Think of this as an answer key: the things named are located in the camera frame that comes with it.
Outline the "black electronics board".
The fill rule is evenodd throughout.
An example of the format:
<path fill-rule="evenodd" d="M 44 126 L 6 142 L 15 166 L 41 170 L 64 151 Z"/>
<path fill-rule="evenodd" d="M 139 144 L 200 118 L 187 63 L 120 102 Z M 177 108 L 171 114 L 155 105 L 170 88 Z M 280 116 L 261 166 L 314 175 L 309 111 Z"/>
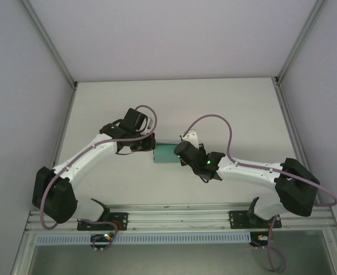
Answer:
<path fill-rule="evenodd" d="M 254 248 L 256 247 L 266 247 L 269 243 L 273 242 L 275 239 L 274 235 L 269 237 L 269 233 L 267 231 L 252 231 L 250 232 L 250 245 Z"/>
<path fill-rule="evenodd" d="M 115 239 L 113 232 L 92 235 L 90 238 L 91 248 L 95 252 L 103 252 L 108 249 Z"/>

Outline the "grey metal sheet panel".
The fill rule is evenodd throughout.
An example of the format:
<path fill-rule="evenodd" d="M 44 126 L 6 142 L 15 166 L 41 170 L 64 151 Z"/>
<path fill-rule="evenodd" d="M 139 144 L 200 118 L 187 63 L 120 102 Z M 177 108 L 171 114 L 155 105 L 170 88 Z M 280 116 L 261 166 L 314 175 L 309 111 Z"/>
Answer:
<path fill-rule="evenodd" d="M 247 243 L 40 245 L 24 236 L 10 275 L 337 275 L 337 234 L 277 231 L 273 250 Z"/>

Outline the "aluminium frame corner post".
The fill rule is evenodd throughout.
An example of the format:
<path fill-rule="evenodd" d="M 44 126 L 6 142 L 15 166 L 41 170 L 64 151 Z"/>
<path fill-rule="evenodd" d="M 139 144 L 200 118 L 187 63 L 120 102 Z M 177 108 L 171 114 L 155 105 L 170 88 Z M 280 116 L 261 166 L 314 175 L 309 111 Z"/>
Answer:
<path fill-rule="evenodd" d="M 67 81 L 70 88 L 75 91 L 77 87 L 77 82 L 73 79 L 69 69 L 67 68 L 65 62 L 63 61 L 62 57 L 60 56 L 55 44 L 53 43 L 52 39 L 50 38 L 48 32 L 46 31 L 43 23 L 41 22 L 39 16 L 37 15 L 34 7 L 32 6 L 30 0 L 19 0 L 20 4 L 22 5 L 25 13 L 30 18 L 30 21 L 35 28 L 36 32 L 40 36 L 41 40 L 43 41 L 46 49 L 48 50 L 51 58 L 53 59 L 54 63 L 58 67 L 59 71 L 61 72 L 64 79 Z"/>
<path fill-rule="evenodd" d="M 328 0 L 315 0 L 314 4 L 308 13 L 297 37 L 295 42 L 293 43 L 279 73 L 275 77 L 276 83 L 278 86 L 281 85 L 283 82 L 286 74 L 288 73 L 289 69 L 291 68 L 293 62 L 295 61 L 297 55 L 301 51 L 303 45 L 305 44 L 308 36 L 311 34 L 312 29 L 314 28 L 318 17 L 320 16 L 321 12 L 323 11 L 326 3 Z"/>

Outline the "teal paper box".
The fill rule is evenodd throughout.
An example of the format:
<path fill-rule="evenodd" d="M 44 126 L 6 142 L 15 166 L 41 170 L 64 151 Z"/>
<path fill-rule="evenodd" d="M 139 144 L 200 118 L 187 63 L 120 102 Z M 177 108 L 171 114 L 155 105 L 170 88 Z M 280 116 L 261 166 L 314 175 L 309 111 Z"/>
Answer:
<path fill-rule="evenodd" d="M 172 143 L 156 143 L 153 151 L 154 163 L 180 163 L 179 157 L 174 154 L 177 144 Z"/>

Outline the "aluminium front mounting rail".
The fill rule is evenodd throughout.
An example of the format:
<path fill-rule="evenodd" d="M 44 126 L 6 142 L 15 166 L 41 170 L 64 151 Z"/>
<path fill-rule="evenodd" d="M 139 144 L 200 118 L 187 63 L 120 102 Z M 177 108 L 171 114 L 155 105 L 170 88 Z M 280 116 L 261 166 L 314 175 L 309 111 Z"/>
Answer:
<path fill-rule="evenodd" d="M 221 231 L 256 231 L 232 229 L 229 211 L 246 210 L 246 203 L 192 205 L 115 205 L 113 212 L 128 214 L 125 233 L 189 233 Z M 286 213 L 281 215 L 280 231 L 336 229 L 337 222 L 328 207 L 316 207 L 310 217 Z"/>

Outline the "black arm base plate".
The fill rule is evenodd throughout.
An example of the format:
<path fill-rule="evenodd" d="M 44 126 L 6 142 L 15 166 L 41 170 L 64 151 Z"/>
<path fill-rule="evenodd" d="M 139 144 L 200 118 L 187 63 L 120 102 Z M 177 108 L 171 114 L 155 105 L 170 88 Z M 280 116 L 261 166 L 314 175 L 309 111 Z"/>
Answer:
<path fill-rule="evenodd" d="M 269 229 L 273 219 L 264 220 L 245 210 L 229 211 L 231 229 Z"/>
<path fill-rule="evenodd" d="M 125 231 L 128 225 L 128 213 L 124 212 L 103 212 L 102 216 L 97 220 L 99 224 L 89 223 L 84 220 L 78 220 L 77 230 L 78 231 L 112 231 L 115 229 Z M 113 223 L 114 225 L 105 224 L 105 222 Z"/>

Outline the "aluminium table side rail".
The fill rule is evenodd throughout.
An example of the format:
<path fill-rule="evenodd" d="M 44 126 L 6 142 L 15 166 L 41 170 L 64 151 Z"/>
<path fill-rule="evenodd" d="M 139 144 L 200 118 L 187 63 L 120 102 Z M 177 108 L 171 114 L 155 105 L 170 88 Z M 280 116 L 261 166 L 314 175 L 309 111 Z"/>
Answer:
<path fill-rule="evenodd" d="M 309 170 L 284 93 L 277 82 L 277 78 L 272 78 L 272 82 L 295 153 L 294 158 L 286 158 L 281 163 L 282 173 L 276 178 L 276 192 L 280 196 L 280 202 L 285 204 L 284 207 L 289 212 L 301 217 L 309 217 L 315 206 L 333 206 L 337 199 L 332 195 L 333 201 L 331 203 L 316 202 L 318 191 L 327 194 L 330 192 L 320 185 L 320 181 Z"/>
<path fill-rule="evenodd" d="M 48 189 L 44 203 L 44 214 L 56 218 L 58 221 L 70 217 L 77 206 L 72 184 L 69 176 L 66 174 L 68 171 L 67 164 L 60 160 L 62 144 L 64 142 L 76 93 L 77 90 L 72 92 L 66 114 L 62 118 L 61 129 L 57 138 L 52 161 L 49 167 L 44 168 L 42 173 L 42 190 L 45 191 Z"/>

